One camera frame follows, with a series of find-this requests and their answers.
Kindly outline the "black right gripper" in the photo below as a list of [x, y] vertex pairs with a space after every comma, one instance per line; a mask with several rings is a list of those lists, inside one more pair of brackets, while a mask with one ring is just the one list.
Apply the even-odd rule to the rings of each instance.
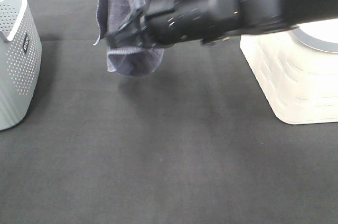
[[118, 30], [109, 32], [106, 41], [109, 48], [138, 47], [142, 49], [168, 48], [173, 44], [161, 43], [149, 27], [149, 21], [175, 12], [177, 0], [146, 0], [146, 4], [134, 10]]

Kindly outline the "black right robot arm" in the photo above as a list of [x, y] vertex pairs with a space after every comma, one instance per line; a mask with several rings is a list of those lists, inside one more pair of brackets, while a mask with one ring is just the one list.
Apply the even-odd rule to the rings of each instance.
[[147, 49], [194, 40], [208, 44], [336, 17], [337, 0], [148, 0], [107, 35], [107, 43], [112, 48]]

